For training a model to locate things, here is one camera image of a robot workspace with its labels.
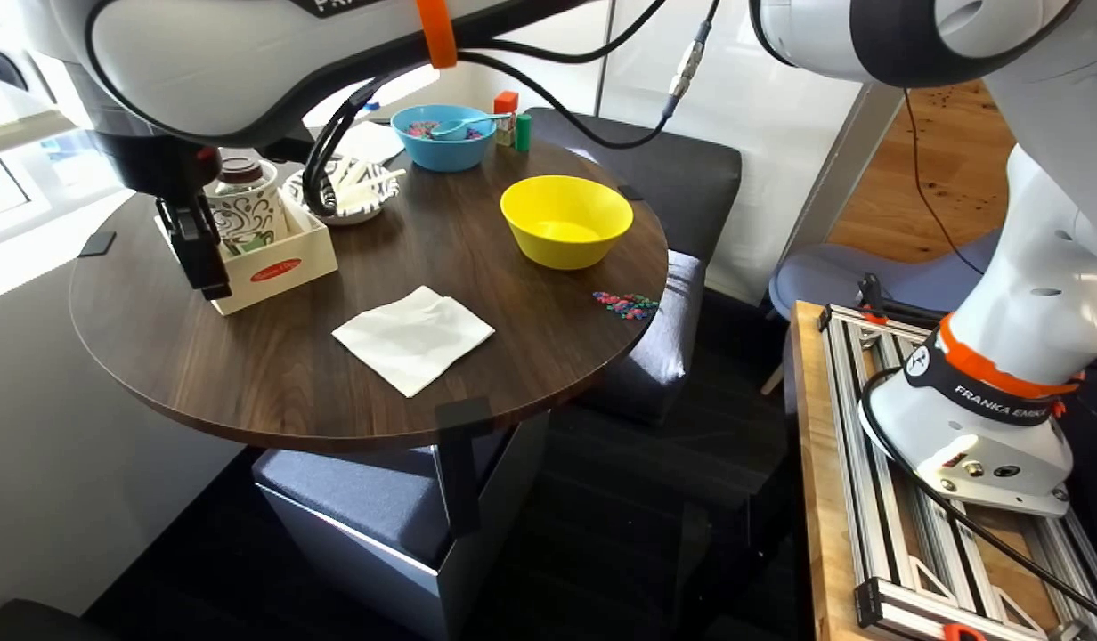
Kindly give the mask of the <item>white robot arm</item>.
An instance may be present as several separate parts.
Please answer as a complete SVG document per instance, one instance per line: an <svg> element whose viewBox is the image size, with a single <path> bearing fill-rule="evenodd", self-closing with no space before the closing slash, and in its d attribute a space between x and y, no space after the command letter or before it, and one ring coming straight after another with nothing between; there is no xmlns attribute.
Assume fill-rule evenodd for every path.
<svg viewBox="0 0 1097 641"><path fill-rule="evenodd" d="M166 205L194 289L228 278L203 210L213 143L306 156L303 111L406 65L506 49L581 0L39 0L121 179ZM830 79L989 84L1016 135L1008 231L938 350L984 385L1064 388L1097 358L1097 0L749 0L760 47Z"/></svg>

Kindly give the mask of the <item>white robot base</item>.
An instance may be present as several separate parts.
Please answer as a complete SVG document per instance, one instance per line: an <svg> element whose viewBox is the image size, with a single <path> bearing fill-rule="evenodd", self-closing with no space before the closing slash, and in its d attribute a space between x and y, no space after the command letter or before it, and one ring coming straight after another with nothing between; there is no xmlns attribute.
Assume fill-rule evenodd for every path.
<svg viewBox="0 0 1097 641"><path fill-rule="evenodd" d="M1090 352L1042 328L1008 339L945 318L893 375L862 388L857 415L945 499L1064 515L1071 447L1058 415L1088 363Z"/></svg>

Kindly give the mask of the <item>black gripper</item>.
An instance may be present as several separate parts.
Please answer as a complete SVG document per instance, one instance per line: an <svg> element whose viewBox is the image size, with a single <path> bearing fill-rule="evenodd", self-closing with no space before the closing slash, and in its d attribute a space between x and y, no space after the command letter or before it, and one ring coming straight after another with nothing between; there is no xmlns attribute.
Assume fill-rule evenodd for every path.
<svg viewBox="0 0 1097 641"><path fill-rule="evenodd" d="M216 150L175 135L100 135L116 179L156 200L175 257L196 293L223 300L232 293L222 259L222 235L203 202L203 188L216 179Z"/></svg>

